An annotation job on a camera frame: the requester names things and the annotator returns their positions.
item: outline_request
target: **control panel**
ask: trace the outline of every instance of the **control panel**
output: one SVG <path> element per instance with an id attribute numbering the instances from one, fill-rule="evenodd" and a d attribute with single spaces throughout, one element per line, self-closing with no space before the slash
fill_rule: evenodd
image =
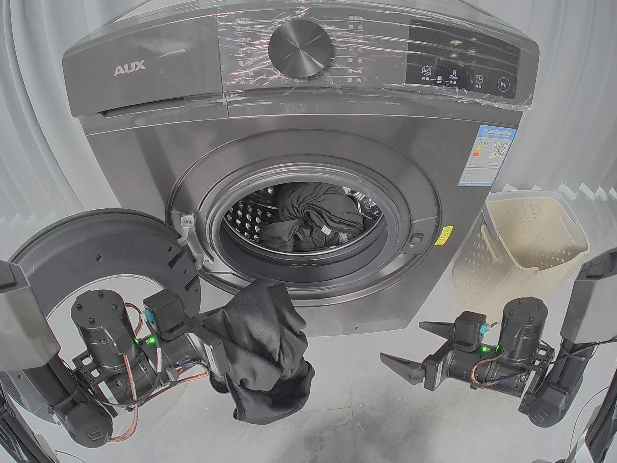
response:
<path id="1" fill-rule="evenodd" d="M 408 16 L 341 6 L 219 13 L 224 91 L 404 84 Z"/>
<path id="2" fill-rule="evenodd" d="M 221 13 L 223 90 L 458 88 L 513 99 L 520 49 L 472 28 L 361 7 Z"/>
<path id="3" fill-rule="evenodd" d="M 458 88 L 513 98 L 520 50 L 482 33 L 412 20 L 406 84 Z"/>

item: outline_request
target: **energy label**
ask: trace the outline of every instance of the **energy label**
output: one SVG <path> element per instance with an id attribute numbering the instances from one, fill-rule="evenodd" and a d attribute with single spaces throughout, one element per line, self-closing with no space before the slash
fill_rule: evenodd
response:
<path id="1" fill-rule="evenodd" d="M 515 134 L 515 128 L 480 125 L 459 187 L 493 185 Z"/>

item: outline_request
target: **black cloth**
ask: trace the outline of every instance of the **black cloth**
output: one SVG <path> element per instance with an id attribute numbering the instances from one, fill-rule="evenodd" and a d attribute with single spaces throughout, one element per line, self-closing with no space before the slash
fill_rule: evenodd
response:
<path id="1" fill-rule="evenodd" d="M 274 250 L 330 247 L 364 231 L 354 201 L 329 183 L 286 183 L 278 193 L 278 208 L 280 221 L 267 225 L 260 235 L 262 244 Z"/>
<path id="2" fill-rule="evenodd" d="M 285 285 L 256 281 L 202 324 L 223 340 L 235 419 L 264 425 L 304 406 L 315 371 L 303 357 L 306 322 Z"/>

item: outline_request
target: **laundry basket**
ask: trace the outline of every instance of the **laundry basket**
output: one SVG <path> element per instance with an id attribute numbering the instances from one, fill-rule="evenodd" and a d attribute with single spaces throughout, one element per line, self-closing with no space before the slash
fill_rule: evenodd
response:
<path id="1" fill-rule="evenodd" d="M 544 190 L 489 194 L 453 267 L 465 310 L 500 320 L 518 297 L 546 297 L 589 253 L 565 199 Z"/>

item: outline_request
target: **white floor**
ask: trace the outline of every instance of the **white floor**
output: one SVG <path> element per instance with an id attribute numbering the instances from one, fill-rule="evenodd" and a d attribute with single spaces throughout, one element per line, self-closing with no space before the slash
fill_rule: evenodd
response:
<path id="1" fill-rule="evenodd" d="M 589 257 L 617 246 L 617 199 L 603 200 L 579 191 L 571 205 L 589 236 Z M 550 312 L 544 339 L 555 347 L 575 274 L 572 271 L 545 299 Z M 517 398 L 473 391 L 452 380 L 431 393 L 409 385 L 380 363 L 381 351 L 422 360 L 441 341 L 418 329 L 418 322 L 451 321 L 459 312 L 450 269 L 405 330 L 311 338 L 305 357 L 317 375 L 310 399 L 301 412 L 271 425 L 234 421 L 231 398 L 218 395 L 203 380 L 190 383 L 184 393 L 182 388 L 168 393 L 156 407 L 147 405 L 149 411 L 144 408 L 139 431 L 132 438 L 101 449 L 81 448 L 62 428 L 28 420 L 53 448 L 88 463 L 529 463 L 567 457 L 575 419 L 587 400 L 608 385 L 617 346 L 598 350 L 565 419 L 556 427 L 540 429 L 517 413 Z M 596 397 L 580 416 L 575 438 L 602 397 Z M 123 415 L 115 432 L 120 433 L 129 420 Z M 607 462 L 617 460 L 612 455 Z M 75 461 L 65 454 L 58 454 L 58 459 Z"/>

